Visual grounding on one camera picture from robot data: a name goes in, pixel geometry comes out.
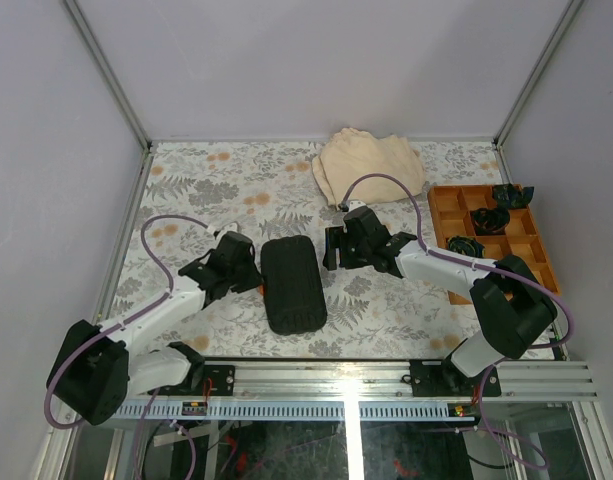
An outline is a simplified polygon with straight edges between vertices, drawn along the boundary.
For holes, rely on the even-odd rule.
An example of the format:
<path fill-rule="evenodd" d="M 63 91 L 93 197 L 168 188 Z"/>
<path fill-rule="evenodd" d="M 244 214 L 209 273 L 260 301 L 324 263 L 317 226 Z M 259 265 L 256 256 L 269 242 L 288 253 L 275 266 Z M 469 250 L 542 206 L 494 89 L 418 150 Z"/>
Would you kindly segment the dark green tool case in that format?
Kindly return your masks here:
<path fill-rule="evenodd" d="M 269 240 L 260 261 L 270 329 L 288 336 L 323 328 L 328 313 L 311 239 L 297 235 Z"/>

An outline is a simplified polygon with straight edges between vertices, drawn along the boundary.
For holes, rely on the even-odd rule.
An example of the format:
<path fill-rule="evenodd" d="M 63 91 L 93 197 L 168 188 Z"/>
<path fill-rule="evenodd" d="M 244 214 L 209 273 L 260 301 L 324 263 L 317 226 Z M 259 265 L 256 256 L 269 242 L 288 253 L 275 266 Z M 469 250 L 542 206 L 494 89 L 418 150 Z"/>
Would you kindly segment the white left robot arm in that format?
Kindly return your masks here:
<path fill-rule="evenodd" d="M 208 376 L 201 354 L 182 341 L 154 351 L 157 336 L 229 293 L 261 285 L 250 238 L 225 232 L 216 248 L 168 278 L 167 288 L 145 304 L 99 325 L 86 320 L 68 331 L 47 379 L 48 398 L 58 398 L 85 422 L 100 425 L 124 400 L 159 391 L 202 392 Z"/>

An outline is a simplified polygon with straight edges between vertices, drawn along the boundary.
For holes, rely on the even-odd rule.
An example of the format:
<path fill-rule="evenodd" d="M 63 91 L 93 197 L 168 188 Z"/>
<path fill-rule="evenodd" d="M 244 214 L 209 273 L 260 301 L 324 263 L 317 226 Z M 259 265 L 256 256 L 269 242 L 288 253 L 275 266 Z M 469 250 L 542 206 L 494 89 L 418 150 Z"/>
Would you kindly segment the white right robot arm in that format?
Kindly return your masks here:
<path fill-rule="evenodd" d="M 494 363 L 521 358 L 557 318 L 549 291 L 515 255 L 494 261 L 432 248 L 411 233 L 390 233 L 366 206 L 347 213 L 343 222 L 325 230 L 326 269 L 371 267 L 470 299 L 479 331 L 449 354 L 441 372 L 453 394 L 468 392 Z"/>

